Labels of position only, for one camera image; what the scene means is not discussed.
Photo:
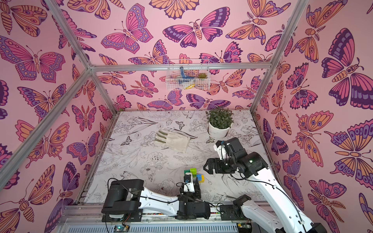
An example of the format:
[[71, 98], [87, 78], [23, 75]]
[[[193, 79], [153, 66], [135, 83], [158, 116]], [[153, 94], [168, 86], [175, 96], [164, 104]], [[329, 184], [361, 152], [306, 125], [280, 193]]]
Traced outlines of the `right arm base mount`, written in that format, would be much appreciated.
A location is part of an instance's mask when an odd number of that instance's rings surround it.
[[233, 200], [232, 204], [217, 204], [217, 210], [220, 212], [222, 220], [248, 220], [241, 208], [243, 204], [252, 199], [247, 195], [241, 195]]

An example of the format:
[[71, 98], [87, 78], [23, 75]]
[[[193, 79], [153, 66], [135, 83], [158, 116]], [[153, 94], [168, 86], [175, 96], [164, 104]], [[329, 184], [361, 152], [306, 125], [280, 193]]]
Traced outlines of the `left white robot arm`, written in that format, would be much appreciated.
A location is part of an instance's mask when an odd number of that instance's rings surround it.
[[165, 196], [144, 187], [140, 179], [109, 179], [108, 194], [101, 213], [114, 218], [134, 214], [138, 210], [150, 210], [173, 217], [177, 220], [188, 220], [211, 216], [210, 203], [191, 195]]

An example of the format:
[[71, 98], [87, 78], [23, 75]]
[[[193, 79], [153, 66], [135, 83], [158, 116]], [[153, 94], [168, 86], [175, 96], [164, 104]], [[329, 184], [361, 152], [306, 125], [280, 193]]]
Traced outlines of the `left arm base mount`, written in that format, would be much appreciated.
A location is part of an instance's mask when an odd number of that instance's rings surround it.
[[127, 214], [104, 214], [102, 217], [103, 223], [112, 222], [140, 222], [143, 216], [143, 210], [139, 209], [137, 211], [127, 213]]

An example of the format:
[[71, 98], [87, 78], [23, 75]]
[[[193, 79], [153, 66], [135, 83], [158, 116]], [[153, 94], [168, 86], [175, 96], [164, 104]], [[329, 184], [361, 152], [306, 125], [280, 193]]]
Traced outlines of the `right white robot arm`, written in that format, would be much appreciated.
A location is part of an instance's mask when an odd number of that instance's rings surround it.
[[273, 214], [258, 206], [248, 195], [236, 198], [230, 206], [237, 218], [246, 218], [256, 223], [268, 233], [325, 233], [321, 223], [313, 222], [286, 194], [276, 180], [267, 162], [257, 152], [248, 153], [238, 138], [217, 141], [214, 150], [217, 158], [209, 158], [204, 171], [208, 174], [238, 173], [236, 181], [247, 181], [254, 184], [273, 209]]

